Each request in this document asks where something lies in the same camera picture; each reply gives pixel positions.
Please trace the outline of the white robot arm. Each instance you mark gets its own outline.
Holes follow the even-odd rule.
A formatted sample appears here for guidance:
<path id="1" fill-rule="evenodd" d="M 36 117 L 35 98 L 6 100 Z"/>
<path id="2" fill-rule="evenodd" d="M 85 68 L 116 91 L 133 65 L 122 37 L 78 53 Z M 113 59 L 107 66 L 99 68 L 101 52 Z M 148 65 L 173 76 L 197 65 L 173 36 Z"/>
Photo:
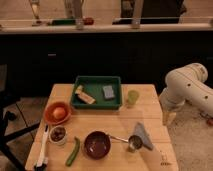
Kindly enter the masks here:
<path id="1" fill-rule="evenodd" d="M 213 88 L 204 84 L 207 78 L 208 71 L 200 63 L 191 63 L 167 73 L 166 87 L 159 96 L 165 126 L 172 123 L 176 111 L 185 101 L 213 117 Z"/>

